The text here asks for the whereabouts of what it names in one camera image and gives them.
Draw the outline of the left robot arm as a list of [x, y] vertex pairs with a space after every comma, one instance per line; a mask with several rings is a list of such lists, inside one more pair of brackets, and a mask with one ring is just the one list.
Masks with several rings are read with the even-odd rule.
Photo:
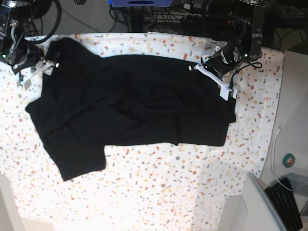
[[226, 42], [203, 60], [208, 70], [226, 74], [261, 56], [265, 6], [244, 0], [205, 0], [202, 25], [205, 35]]

